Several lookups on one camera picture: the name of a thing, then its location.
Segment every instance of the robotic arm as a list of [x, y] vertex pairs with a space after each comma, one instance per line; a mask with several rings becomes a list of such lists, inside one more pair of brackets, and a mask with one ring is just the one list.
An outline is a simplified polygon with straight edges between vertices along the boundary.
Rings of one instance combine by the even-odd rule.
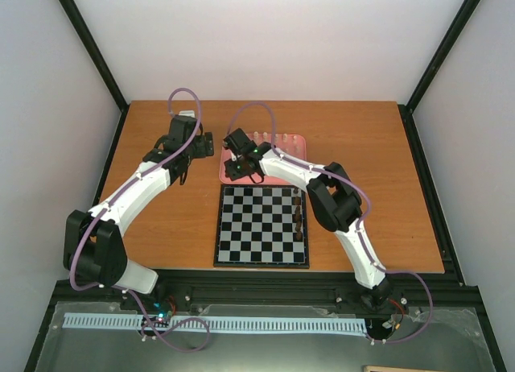
[[101, 215], [87, 237], [78, 258], [76, 273], [107, 287], [116, 285], [144, 294], [152, 292], [157, 274], [127, 258], [122, 237], [130, 223], [159, 193], [177, 179], [180, 185], [184, 184], [193, 159], [214, 155], [212, 134], [204, 134], [200, 126], [200, 134], [183, 152], [159, 166], [185, 144], [195, 124], [192, 111], [182, 111], [174, 116], [168, 134], [159, 138], [154, 148], [143, 157], [136, 172], [113, 195], [87, 213], [76, 210], [69, 215], [66, 220], [64, 267], [71, 269], [73, 256], [85, 230], [95, 217]]
[[[335, 234], [351, 261], [356, 281], [367, 291], [362, 297], [364, 303], [374, 309], [384, 302], [391, 292], [385, 273], [377, 269], [384, 266], [377, 258], [364, 226], [360, 227], [364, 244], [358, 235], [356, 224], [361, 216], [360, 196], [347, 184], [314, 171], [319, 168], [348, 179], [341, 165], [331, 163], [325, 167], [308, 163], [278, 148], [276, 153], [270, 143], [257, 146], [240, 128], [225, 138], [224, 148], [233, 154], [233, 158], [225, 162], [226, 176], [231, 180], [257, 173], [261, 177], [267, 175], [283, 179], [307, 192], [316, 220]], [[335, 191], [331, 194], [329, 188], [335, 188]]]

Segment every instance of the checkered board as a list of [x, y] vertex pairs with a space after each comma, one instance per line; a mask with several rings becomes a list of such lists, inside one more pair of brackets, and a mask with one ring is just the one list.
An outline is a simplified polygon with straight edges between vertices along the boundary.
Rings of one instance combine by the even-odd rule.
[[222, 184], [214, 265], [308, 268], [304, 192], [293, 186]]

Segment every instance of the wooden tabletop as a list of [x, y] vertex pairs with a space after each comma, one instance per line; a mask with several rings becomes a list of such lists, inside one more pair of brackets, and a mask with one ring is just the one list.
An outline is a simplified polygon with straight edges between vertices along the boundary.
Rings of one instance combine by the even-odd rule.
[[[176, 182], [136, 217], [124, 237], [129, 258], [153, 268], [213, 268], [221, 140], [230, 118], [244, 104], [243, 101], [203, 101], [202, 124], [204, 131], [213, 133], [215, 155], [194, 160], [184, 186]], [[368, 194], [373, 209], [365, 227], [377, 255], [388, 268], [443, 272], [394, 102], [272, 101], [269, 104], [276, 114], [278, 133], [304, 136], [309, 161], [340, 163], [351, 180]], [[177, 101], [173, 107], [177, 113], [195, 109], [195, 104]], [[132, 102], [102, 199], [134, 173], [157, 138], [168, 132], [169, 125], [165, 101]], [[260, 107], [247, 109], [236, 125], [246, 132], [270, 132], [270, 118]], [[340, 243], [319, 226], [309, 205], [307, 224], [310, 271], [351, 271]]]

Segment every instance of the gray wall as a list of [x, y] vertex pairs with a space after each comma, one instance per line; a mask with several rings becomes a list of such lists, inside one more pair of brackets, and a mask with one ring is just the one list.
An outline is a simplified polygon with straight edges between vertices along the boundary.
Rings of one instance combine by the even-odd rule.
[[130, 100], [405, 102], [463, 0], [76, 0]]
[[0, 360], [23, 370], [119, 116], [57, 0], [0, 0]]
[[453, 242], [515, 370], [515, 9], [483, 0], [415, 121]]

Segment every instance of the white arm segment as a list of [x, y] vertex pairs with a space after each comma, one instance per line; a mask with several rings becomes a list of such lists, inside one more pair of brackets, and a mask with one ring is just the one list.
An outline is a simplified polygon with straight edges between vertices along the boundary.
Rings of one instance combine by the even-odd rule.
[[[323, 165], [311, 164], [304, 160], [297, 159], [287, 153], [281, 151], [279, 148], [276, 150], [280, 154], [284, 154], [288, 159], [293, 159], [307, 166], [317, 167], [323, 169]], [[301, 167], [297, 167], [292, 163], [288, 163], [284, 159], [277, 156], [272, 150], [266, 152], [263, 158], [259, 162], [263, 173], [268, 176], [277, 177], [283, 179], [288, 183], [293, 184], [295, 187], [306, 191], [306, 186], [309, 184], [309, 180], [318, 177], [318, 172], [309, 172], [309, 170]], [[340, 241], [342, 247], [345, 250], [349, 260], [351, 261], [354, 273], [356, 275], [356, 281], [368, 289], [372, 289], [377, 286], [385, 278], [385, 273], [379, 271], [371, 262], [367, 256], [363, 246], [361, 245], [360, 238], [356, 231], [356, 222], [354, 221], [348, 229], [348, 233], [343, 231], [335, 231], [335, 235]], [[365, 245], [369, 249], [369, 253], [374, 258], [376, 266], [382, 267], [381, 262], [376, 256], [370, 243], [369, 237], [365, 231], [363, 224], [361, 224], [361, 235], [365, 241]]]
[[[123, 235], [129, 228], [130, 223], [136, 216], [154, 199], [159, 193], [170, 187], [170, 172], [167, 169], [159, 168], [141, 177], [141, 172], [153, 167], [156, 163], [146, 162], [139, 164], [138, 170], [119, 188], [113, 195], [96, 205], [89, 212], [93, 217], [107, 208], [108, 211], [102, 215], [102, 221], [113, 220]], [[123, 186], [133, 178], [139, 178], [121, 195], [113, 206], [109, 208], [108, 202], [120, 191]], [[116, 285], [125, 289], [132, 289], [143, 294], [149, 294], [154, 289], [158, 275], [155, 271], [127, 260], [127, 267]]]

